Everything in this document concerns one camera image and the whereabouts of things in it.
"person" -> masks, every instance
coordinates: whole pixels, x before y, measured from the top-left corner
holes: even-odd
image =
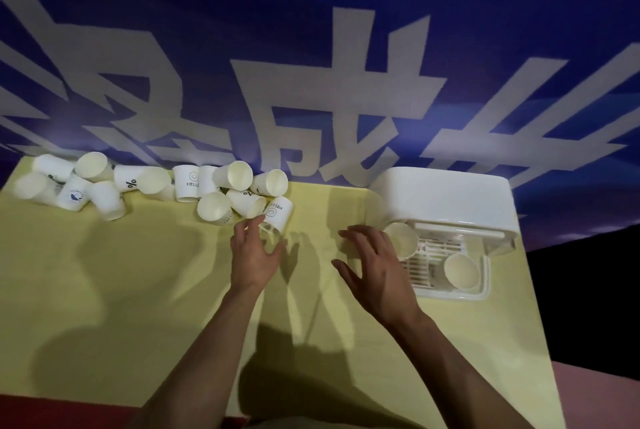
[[[285,247],[281,241],[272,253],[265,251],[258,228],[263,219],[260,215],[236,224],[231,237],[231,287],[129,429],[220,427],[253,308],[276,273]],[[332,264],[358,303],[388,330],[411,360],[447,427],[531,428],[420,309],[389,237],[366,225],[352,225],[339,234],[356,247],[362,277],[339,259]],[[276,422],[262,424],[277,426]]]

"forearm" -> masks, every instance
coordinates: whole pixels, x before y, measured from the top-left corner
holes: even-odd
[[[389,329],[450,429],[531,429],[424,313]]]
[[[258,295],[247,289],[227,292],[213,318],[130,429],[220,426]]]

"person's left arm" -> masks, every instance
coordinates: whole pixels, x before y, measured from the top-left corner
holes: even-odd
[[[220,426],[251,313],[278,269],[284,248],[281,242],[273,253],[265,252],[258,231],[263,219],[260,215],[236,224],[231,238],[231,288],[202,333],[127,429]]]

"table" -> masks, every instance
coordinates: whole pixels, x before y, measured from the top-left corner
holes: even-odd
[[[219,306],[232,229],[195,204],[124,195],[103,222],[0,193],[0,392],[141,405]],[[291,183],[287,255],[253,312],[228,414],[442,428],[393,339],[330,264],[366,190]],[[466,358],[535,427],[564,428],[522,247],[493,261],[481,302],[420,299]]]

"paper cup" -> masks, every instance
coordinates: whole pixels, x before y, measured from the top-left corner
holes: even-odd
[[[75,166],[75,163],[66,159],[57,158],[52,154],[43,154],[33,160],[31,170],[43,173],[58,183],[66,183],[73,174]]]
[[[72,174],[56,198],[56,205],[69,211],[80,211],[89,202],[91,182]]]
[[[442,264],[442,271],[447,281],[461,291],[471,291],[480,283],[480,268],[464,254],[448,256]]]
[[[229,190],[227,198],[231,202],[231,208],[245,218],[255,218],[264,211],[267,199],[256,195],[251,191]]]
[[[89,198],[105,220],[116,220],[127,213],[122,195],[112,181],[91,183]]]
[[[273,199],[264,210],[264,221],[260,224],[260,228],[267,232],[276,231],[282,235],[284,228],[287,226],[289,217],[293,212],[293,203],[284,197]]]
[[[404,261],[418,251],[418,234],[406,223],[389,223],[384,232],[391,239],[399,260]]]
[[[217,170],[217,166],[201,166],[198,172],[200,178],[198,179],[198,196],[203,197],[208,193],[214,191],[220,191],[216,183],[213,181],[213,172]]]
[[[269,197],[283,196],[289,187],[289,179],[282,170],[271,170],[253,177],[251,191]]]
[[[253,181],[253,171],[244,161],[234,161],[213,171],[213,182],[220,188],[247,190]]]
[[[148,166],[138,176],[138,189],[149,199],[163,202],[175,201],[175,186],[169,171],[158,166]]]
[[[113,169],[113,182],[116,183],[118,191],[124,193],[137,190],[138,176],[147,168],[148,166],[116,166]]]
[[[114,166],[103,153],[88,152],[76,163],[76,175],[97,183],[113,179]]]
[[[56,205],[62,185],[44,173],[32,171],[13,183],[13,194],[21,200],[30,200],[43,205]]]
[[[200,167],[196,165],[180,165],[173,169],[175,181],[175,199],[181,203],[195,202],[198,194]]]
[[[219,191],[204,195],[198,202],[197,211],[201,219],[215,225],[233,225],[235,223],[231,201]]]

